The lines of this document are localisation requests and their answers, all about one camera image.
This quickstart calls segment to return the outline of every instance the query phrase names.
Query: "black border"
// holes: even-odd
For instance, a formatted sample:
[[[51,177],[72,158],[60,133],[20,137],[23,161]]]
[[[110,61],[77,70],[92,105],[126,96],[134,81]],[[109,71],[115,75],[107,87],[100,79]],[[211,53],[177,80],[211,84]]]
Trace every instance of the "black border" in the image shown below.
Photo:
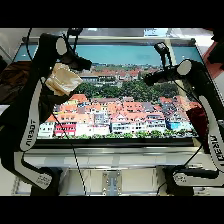
[[[164,39],[151,39],[150,42],[80,42],[78,45],[131,45],[131,46],[153,46],[156,42],[161,42]],[[21,43],[15,57],[18,55],[18,52],[21,46],[24,46],[25,43]],[[29,45],[37,45],[37,43],[30,42]],[[172,46],[194,46],[196,45],[190,40],[183,40],[183,43],[172,44]],[[70,149],[73,144],[75,147],[84,147],[84,148],[139,148],[139,147],[193,147],[192,138],[100,138],[100,139],[37,139],[33,149]]]

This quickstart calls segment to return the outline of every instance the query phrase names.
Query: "dark red cloth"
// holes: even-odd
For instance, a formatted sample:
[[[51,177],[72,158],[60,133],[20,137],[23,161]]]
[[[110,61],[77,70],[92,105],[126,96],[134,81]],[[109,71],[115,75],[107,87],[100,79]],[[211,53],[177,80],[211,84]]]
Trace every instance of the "dark red cloth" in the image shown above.
[[[187,116],[189,117],[192,125],[194,126],[196,132],[200,137],[200,141],[204,139],[207,130],[207,119],[205,116],[205,112],[202,108],[196,107],[187,111]],[[205,153],[210,153],[208,147],[208,137],[205,140],[204,144],[204,151]]]

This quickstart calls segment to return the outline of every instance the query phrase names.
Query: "crumpled plastic bag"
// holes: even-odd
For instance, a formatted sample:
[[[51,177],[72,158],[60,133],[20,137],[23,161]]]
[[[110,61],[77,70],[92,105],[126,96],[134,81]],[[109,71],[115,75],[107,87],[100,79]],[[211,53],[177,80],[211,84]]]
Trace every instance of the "crumpled plastic bag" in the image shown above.
[[[54,92],[54,95],[69,96],[78,85],[82,83],[82,79],[70,71],[69,67],[62,63],[56,63],[52,74],[46,81],[47,87]]]

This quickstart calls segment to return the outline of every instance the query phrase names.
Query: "picture of city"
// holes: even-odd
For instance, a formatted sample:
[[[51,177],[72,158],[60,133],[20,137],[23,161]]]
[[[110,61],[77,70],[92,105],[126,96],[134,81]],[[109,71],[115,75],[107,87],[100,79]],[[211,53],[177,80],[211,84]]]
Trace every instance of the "picture of city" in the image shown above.
[[[152,46],[97,45],[90,51],[95,56],[86,47],[79,46],[77,51],[93,62],[91,70],[78,73],[83,83],[66,103],[54,107],[69,138],[197,136],[186,111],[200,105],[180,96],[173,83],[149,87],[143,81],[145,74],[161,69],[160,58]],[[40,125],[38,139],[65,138],[52,115]]]

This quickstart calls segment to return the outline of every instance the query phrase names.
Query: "beige cloth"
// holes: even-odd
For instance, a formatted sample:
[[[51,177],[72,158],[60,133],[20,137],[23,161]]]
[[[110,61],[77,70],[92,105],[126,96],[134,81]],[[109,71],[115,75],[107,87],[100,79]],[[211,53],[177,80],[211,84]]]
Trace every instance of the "beige cloth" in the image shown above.
[[[82,82],[82,79],[70,71],[67,65],[56,63],[51,76],[46,81],[46,85],[54,91],[54,95],[63,96],[66,94],[68,96]]]

